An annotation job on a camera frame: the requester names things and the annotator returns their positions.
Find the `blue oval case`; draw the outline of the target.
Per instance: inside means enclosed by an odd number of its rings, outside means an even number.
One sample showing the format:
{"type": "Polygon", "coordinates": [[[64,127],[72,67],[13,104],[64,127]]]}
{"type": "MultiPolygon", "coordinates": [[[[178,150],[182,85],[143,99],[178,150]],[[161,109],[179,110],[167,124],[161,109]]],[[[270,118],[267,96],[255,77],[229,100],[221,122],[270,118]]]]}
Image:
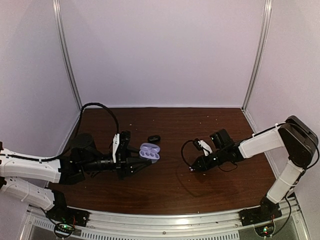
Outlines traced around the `blue oval case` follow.
{"type": "Polygon", "coordinates": [[[139,148],[139,157],[145,160],[150,160],[155,164],[160,159],[160,147],[153,143],[142,143],[139,148]]]}

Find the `black earbud charging case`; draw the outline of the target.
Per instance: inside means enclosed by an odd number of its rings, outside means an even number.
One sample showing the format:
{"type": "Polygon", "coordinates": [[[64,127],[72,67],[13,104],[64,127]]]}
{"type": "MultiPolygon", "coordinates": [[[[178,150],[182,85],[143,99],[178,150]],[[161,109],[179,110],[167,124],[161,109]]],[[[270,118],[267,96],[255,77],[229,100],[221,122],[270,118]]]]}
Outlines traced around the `black earbud charging case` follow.
{"type": "Polygon", "coordinates": [[[159,135],[151,135],[147,138],[147,141],[149,143],[157,143],[157,142],[160,142],[161,141],[161,137],[159,135]]]}

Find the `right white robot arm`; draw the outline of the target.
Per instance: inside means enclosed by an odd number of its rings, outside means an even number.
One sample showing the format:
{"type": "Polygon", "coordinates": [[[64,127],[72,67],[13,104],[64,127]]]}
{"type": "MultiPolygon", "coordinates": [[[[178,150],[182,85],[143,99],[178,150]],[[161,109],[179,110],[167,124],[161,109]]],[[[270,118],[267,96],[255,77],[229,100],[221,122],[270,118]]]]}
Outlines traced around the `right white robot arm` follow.
{"type": "Polygon", "coordinates": [[[314,155],[319,155],[318,136],[295,115],[284,122],[265,129],[251,137],[235,142],[226,129],[221,129],[210,136],[215,150],[204,141],[195,139],[195,147],[203,151],[190,166],[192,170],[204,172],[219,167],[226,162],[236,164],[253,156],[271,150],[285,148],[288,161],[284,170],[263,198],[256,210],[259,220],[268,220],[277,205],[286,194],[295,187],[302,175],[312,166],[314,155]]]}

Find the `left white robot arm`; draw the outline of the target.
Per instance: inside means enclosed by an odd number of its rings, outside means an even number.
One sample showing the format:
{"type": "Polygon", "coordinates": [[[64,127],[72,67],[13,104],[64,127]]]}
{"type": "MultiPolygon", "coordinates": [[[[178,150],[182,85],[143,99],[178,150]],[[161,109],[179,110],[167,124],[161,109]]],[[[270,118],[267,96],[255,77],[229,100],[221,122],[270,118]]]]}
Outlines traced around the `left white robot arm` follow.
{"type": "Polygon", "coordinates": [[[90,134],[78,135],[70,147],[70,155],[36,157],[19,155],[6,148],[0,150],[0,192],[37,206],[53,214],[61,222],[72,218],[65,196],[56,190],[44,189],[28,181],[43,180],[59,185],[75,185],[85,175],[116,172],[119,179],[131,176],[160,159],[160,147],[142,143],[139,148],[129,145],[130,132],[115,134],[108,154],[98,151],[90,134]]]}

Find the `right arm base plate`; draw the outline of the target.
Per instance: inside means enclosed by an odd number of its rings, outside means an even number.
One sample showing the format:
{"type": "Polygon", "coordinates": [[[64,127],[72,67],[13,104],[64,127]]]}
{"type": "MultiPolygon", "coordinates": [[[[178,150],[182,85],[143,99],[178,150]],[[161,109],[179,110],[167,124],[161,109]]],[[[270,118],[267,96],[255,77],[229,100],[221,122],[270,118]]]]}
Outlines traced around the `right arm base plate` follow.
{"type": "Polygon", "coordinates": [[[282,212],[278,209],[273,212],[269,212],[263,211],[260,207],[243,209],[238,214],[243,227],[268,222],[274,218],[280,218],[282,216],[282,212]]]}

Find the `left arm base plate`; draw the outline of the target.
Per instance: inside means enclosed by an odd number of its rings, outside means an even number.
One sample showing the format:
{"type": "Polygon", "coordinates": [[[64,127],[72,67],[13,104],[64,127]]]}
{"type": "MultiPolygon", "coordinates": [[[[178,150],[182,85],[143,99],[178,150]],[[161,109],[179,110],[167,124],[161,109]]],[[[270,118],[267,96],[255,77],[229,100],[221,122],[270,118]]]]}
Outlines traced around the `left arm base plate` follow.
{"type": "Polygon", "coordinates": [[[54,206],[46,214],[52,220],[80,227],[87,226],[90,216],[90,213],[86,210],[58,206],[54,206]]]}

